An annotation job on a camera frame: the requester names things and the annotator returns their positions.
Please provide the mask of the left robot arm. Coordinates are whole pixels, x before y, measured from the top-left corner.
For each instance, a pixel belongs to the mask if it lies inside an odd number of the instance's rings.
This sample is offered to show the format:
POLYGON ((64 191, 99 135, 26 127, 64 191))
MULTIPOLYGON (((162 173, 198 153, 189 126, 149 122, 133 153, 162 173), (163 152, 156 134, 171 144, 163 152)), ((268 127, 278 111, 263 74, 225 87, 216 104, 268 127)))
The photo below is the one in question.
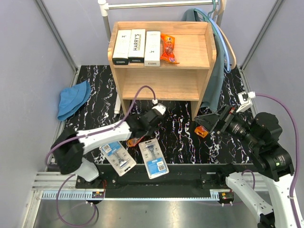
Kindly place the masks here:
POLYGON ((63 131, 51 147, 51 154, 62 175, 76 174, 92 188, 103 181, 97 166, 84 155, 106 144, 141 138, 152 134, 163 120, 166 107, 154 106, 144 114, 131 114, 126 118, 100 128, 84 131, 63 131))

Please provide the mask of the orange razor pack horizontal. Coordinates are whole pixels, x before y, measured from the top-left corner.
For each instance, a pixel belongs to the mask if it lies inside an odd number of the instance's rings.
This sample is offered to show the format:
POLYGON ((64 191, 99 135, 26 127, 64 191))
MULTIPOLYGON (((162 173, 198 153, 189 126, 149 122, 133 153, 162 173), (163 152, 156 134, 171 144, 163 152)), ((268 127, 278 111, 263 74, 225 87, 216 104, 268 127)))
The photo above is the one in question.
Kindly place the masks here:
POLYGON ((132 138, 126 141, 126 145, 128 147, 135 147, 142 139, 144 138, 144 136, 140 137, 140 138, 132 138))

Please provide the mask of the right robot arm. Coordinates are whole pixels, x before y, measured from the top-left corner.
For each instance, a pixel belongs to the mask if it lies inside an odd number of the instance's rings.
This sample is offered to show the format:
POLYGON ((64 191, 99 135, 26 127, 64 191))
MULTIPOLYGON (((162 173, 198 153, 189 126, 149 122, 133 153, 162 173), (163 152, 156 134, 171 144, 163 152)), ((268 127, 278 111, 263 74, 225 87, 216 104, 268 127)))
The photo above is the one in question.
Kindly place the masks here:
POLYGON ((246 143, 252 163, 261 175, 270 195, 267 204, 246 183, 233 164, 216 172, 216 184, 230 188, 255 216, 259 228, 302 228, 304 221, 296 200, 292 181, 295 169, 290 154, 279 144, 283 129, 273 114, 258 113, 252 122, 244 121, 231 106, 212 114, 195 117, 195 122, 209 133, 231 134, 246 143))

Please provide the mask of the white Harry's razor box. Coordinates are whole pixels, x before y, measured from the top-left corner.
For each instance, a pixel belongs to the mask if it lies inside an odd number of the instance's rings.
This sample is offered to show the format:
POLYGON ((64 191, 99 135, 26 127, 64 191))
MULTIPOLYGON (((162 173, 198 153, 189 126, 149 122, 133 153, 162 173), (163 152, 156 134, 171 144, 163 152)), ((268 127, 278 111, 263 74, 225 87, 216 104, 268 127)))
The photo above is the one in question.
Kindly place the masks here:
POLYGON ((145 52, 145 29, 132 29, 129 44, 128 59, 129 63, 143 63, 145 52))

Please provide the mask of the orange razor pack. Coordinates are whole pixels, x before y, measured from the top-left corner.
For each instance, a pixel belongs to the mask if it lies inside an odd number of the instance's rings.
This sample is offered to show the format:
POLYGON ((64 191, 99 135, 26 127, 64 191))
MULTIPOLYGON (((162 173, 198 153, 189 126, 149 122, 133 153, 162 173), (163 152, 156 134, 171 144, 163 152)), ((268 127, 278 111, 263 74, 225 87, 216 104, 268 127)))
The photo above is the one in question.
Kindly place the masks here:
POLYGON ((176 61, 175 55, 173 53, 174 45, 175 45, 175 37, 161 33, 161 40, 163 44, 163 53, 160 57, 160 60, 172 64, 179 64, 176 61))
POLYGON ((198 126, 194 130, 195 134, 198 136, 205 138, 208 135, 208 131, 203 126, 198 126))

